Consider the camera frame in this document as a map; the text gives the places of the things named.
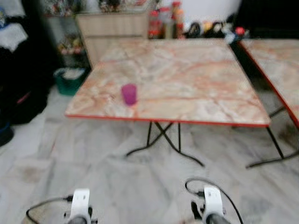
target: white cloth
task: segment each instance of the white cloth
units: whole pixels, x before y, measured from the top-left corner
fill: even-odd
[[[0,0],[0,6],[4,8],[7,16],[25,15],[21,0]]]
[[[14,52],[18,45],[28,38],[22,25],[12,23],[0,29],[0,46]]]

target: marble table top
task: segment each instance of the marble table top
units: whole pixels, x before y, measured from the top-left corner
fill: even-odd
[[[244,40],[242,45],[299,126],[299,40]]]
[[[121,87],[137,85],[134,106]],[[70,102],[76,118],[268,126],[270,119],[223,40],[114,42]]]

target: wooden cabinet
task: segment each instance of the wooden cabinet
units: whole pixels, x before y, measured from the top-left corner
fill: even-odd
[[[143,7],[119,13],[78,14],[77,22],[92,67],[107,50],[109,44],[119,39],[146,39],[149,14],[155,0],[148,0]]]

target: cable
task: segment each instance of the cable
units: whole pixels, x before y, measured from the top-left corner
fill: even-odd
[[[205,183],[208,183],[208,184],[211,184],[211,185],[214,185],[215,187],[217,187],[227,198],[228,198],[228,200],[231,202],[231,204],[233,205],[233,207],[234,207],[234,210],[236,211],[236,213],[237,213],[237,216],[238,216],[238,218],[239,218],[239,220],[240,220],[240,223],[241,224],[244,224],[244,222],[243,222],[243,220],[242,220],[242,218],[241,218],[241,215],[240,215],[240,213],[239,213],[239,211],[238,211],[238,209],[237,209],[237,207],[235,206],[235,204],[234,204],[234,202],[233,202],[233,200],[227,195],[227,193],[225,193],[225,191],[224,190],[222,190],[217,184],[215,184],[215,183],[213,183],[213,182],[211,182],[211,181],[209,181],[209,180],[207,180],[207,179],[204,179],[204,178],[200,178],[200,177],[194,177],[194,178],[190,178],[190,179],[188,179],[186,182],[185,182],[185,188],[186,188],[186,190],[189,192],[189,193],[191,193],[191,194],[197,194],[197,192],[192,192],[189,188],[188,188],[188,183],[190,183],[190,182],[192,182],[192,181],[201,181],[201,182],[205,182]]]
[[[33,219],[33,217],[30,216],[29,212],[33,209],[36,209],[40,206],[43,206],[45,204],[48,204],[48,203],[51,203],[51,202],[58,202],[58,201],[67,201],[67,202],[71,202],[73,200],[73,195],[68,195],[67,197],[56,197],[56,198],[52,198],[52,199],[49,199],[47,201],[44,201],[44,202],[41,202],[37,205],[34,205],[32,206],[30,209],[28,209],[26,211],[26,217],[34,224],[39,224],[38,221],[36,221],[35,219]]]

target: wooden drawer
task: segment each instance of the wooden drawer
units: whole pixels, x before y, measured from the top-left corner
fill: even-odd
[[[94,67],[100,58],[104,55],[105,51],[108,49],[111,42],[117,41],[120,38],[86,38],[85,47],[87,49],[89,62],[91,66]],[[142,37],[128,37],[121,38],[122,40],[132,40],[132,39],[143,39]]]
[[[78,15],[84,37],[143,36],[147,30],[143,14]]]

